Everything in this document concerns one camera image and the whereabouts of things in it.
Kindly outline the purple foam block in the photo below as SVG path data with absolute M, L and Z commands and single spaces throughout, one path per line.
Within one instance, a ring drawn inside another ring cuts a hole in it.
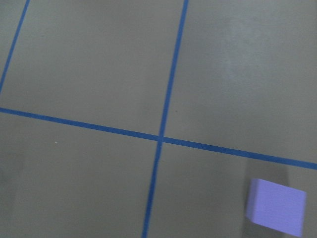
M 301 237 L 306 201 L 305 191 L 253 178 L 247 199 L 246 217 L 257 225 Z

